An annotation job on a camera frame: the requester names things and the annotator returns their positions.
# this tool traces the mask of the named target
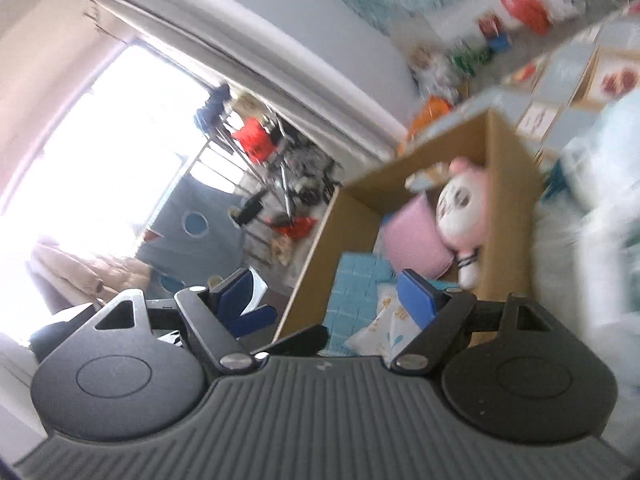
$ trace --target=picture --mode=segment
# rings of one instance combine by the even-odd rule
[[[518,134],[532,142],[542,142],[558,109],[533,103],[518,125]]]
[[[640,84],[640,59],[600,56],[587,99],[607,103],[625,96]]]

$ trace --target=toy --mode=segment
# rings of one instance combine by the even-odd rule
[[[440,193],[436,224],[444,243],[458,253],[458,282],[473,288],[480,275],[478,247],[486,236],[486,172],[468,159],[455,158],[453,175]]]

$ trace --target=curtain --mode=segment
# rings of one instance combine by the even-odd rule
[[[341,109],[330,102],[304,76],[284,73],[261,58],[248,37],[238,38],[222,22],[214,26],[211,15],[205,21],[196,10],[187,11],[171,0],[96,2],[143,35],[180,50],[268,102],[342,165],[348,178],[393,156],[394,142],[379,126],[346,105]]]

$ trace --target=pink pillow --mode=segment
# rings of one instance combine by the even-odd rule
[[[383,226],[386,259],[396,274],[412,269],[424,278],[442,276],[453,263],[424,193],[412,198]]]

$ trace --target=bag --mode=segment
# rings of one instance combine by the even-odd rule
[[[511,16],[524,23],[540,36],[544,36],[549,30],[549,27],[551,27],[548,12],[539,0],[500,1]]]

